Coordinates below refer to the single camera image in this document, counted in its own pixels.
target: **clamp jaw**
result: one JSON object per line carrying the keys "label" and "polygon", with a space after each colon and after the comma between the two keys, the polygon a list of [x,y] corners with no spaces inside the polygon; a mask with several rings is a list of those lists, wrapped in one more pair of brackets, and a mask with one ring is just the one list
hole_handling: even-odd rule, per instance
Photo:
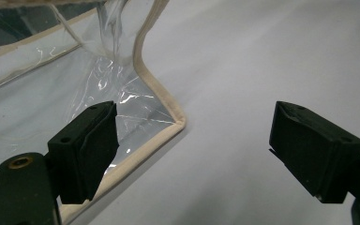
{"label": "clamp jaw", "polygon": [[305,107],[277,102],[270,151],[321,203],[356,198],[352,221],[360,225],[360,139]]}
{"label": "clamp jaw", "polygon": [[61,224],[62,203],[92,200],[119,146],[113,102],[91,106],[48,142],[0,165],[0,224]]}

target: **brass grommet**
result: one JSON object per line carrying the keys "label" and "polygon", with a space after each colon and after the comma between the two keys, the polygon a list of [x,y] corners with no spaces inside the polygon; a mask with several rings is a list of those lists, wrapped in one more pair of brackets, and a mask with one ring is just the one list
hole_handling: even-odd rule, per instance
{"label": "brass grommet", "polygon": [[20,169],[28,166],[34,160],[31,157],[18,157],[8,164],[8,167],[12,170]]}

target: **clear plastic bag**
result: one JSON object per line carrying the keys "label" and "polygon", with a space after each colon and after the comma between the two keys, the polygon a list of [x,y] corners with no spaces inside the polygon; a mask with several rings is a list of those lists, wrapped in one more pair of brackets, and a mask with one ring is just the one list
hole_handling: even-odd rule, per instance
{"label": "clear plastic bag", "polygon": [[[172,99],[148,77],[143,61],[134,60],[141,55],[145,26],[152,25],[166,3],[112,0],[0,9],[7,23],[0,27],[1,37],[19,36],[0,46],[0,163],[25,152],[47,153],[46,143],[55,133],[88,106],[107,100],[117,104],[120,144],[110,168],[165,129],[178,126],[149,148],[158,148],[182,129],[181,110],[162,101]],[[5,21],[8,11],[19,13],[29,37]],[[49,25],[40,28],[33,20]],[[146,73],[144,78],[138,70]],[[127,167],[136,167],[147,155]]]}

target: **white surface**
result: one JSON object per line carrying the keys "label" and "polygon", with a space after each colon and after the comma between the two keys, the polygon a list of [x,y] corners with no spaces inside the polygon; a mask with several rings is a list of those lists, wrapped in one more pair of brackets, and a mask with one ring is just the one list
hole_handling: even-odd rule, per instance
{"label": "white surface", "polygon": [[360,137],[360,0],[171,0],[143,55],[187,128],[75,224],[352,224],[268,140],[277,100]]}

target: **white table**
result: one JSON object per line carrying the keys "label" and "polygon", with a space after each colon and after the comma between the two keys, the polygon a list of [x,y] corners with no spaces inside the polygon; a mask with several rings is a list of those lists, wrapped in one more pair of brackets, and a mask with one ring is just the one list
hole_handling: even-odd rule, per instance
{"label": "white table", "polygon": [[74,224],[352,224],[268,141],[277,100],[360,137],[360,0],[171,0],[143,55],[187,128]]}

